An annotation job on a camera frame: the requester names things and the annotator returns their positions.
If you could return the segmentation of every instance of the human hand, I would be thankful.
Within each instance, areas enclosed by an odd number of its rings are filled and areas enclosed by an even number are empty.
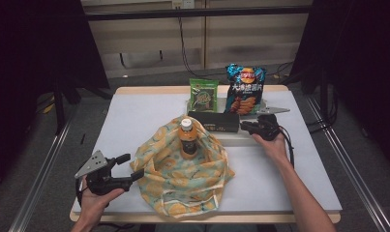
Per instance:
[[[82,206],[79,219],[77,220],[73,232],[90,231],[101,220],[105,207],[110,201],[120,196],[125,191],[121,188],[114,189],[106,195],[97,195],[91,192],[86,185],[86,178],[82,180],[85,190],[82,193]]]
[[[252,137],[264,148],[266,155],[277,165],[283,163],[284,161],[289,162],[285,151],[285,137],[281,133],[279,133],[272,141],[266,141],[256,133],[252,134]]]

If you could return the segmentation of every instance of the blue chip bag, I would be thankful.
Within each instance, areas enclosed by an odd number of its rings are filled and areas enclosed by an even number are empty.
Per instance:
[[[236,64],[227,66],[230,88],[227,91],[225,113],[247,115],[259,111],[266,72],[267,70],[259,67],[245,68]]]

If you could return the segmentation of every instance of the snack bag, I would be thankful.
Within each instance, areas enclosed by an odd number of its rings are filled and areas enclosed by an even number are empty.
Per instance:
[[[225,113],[246,115],[259,111],[266,70],[230,64],[226,72],[230,88],[227,91]]]
[[[191,111],[217,112],[218,80],[190,79]]]

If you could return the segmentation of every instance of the gray floor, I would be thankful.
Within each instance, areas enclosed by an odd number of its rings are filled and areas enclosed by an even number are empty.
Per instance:
[[[180,57],[175,56],[176,63]],[[275,72],[278,65],[264,65],[269,73]],[[150,73],[147,67],[131,67],[134,72],[125,73],[128,77],[109,79],[113,93],[120,86],[144,85],[187,85],[191,77],[187,72],[179,72],[169,67],[168,72]],[[197,73],[222,73],[223,68]],[[225,81],[223,74],[210,76]],[[278,79],[269,76],[266,84],[276,84]],[[292,91],[306,122],[315,120],[309,104],[300,91],[300,84],[288,86]],[[100,99],[88,92],[79,90],[83,99],[78,106],[66,104],[66,112],[75,109],[75,116],[69,128],[58,157],[51,166],[45,186],[30,216],[26,231],[69,231],[73,222],[69,212],[75,199],[73,175],[79,164],[92,153],[99,136],[100,128],[105,121],[110,101]],[[338,120],[333,129],[341,139],[359,173],[390,220],[390,163],[385,159],[372,138],[363,136],[362,127],[341,102]],[[27,134],[27,142],[22,147],[21,155],[15,160],[12,171],[0,185],[0,231],[7,231],[19,211],[34,180],[37,178],[54,139],[56,121],[54,111],[38,114]],[[343,166],[330,146],[324,133],[313,134],[314,143],[326,167],[331,183],[342,203],[342,220],[337,223],[339,231],[378,231],[363,199],[357,193],[347,176]],[[276,225],[279,231],[297,231],[294,224]],[[102,227],[97,231],[114,231],[113,228]]]

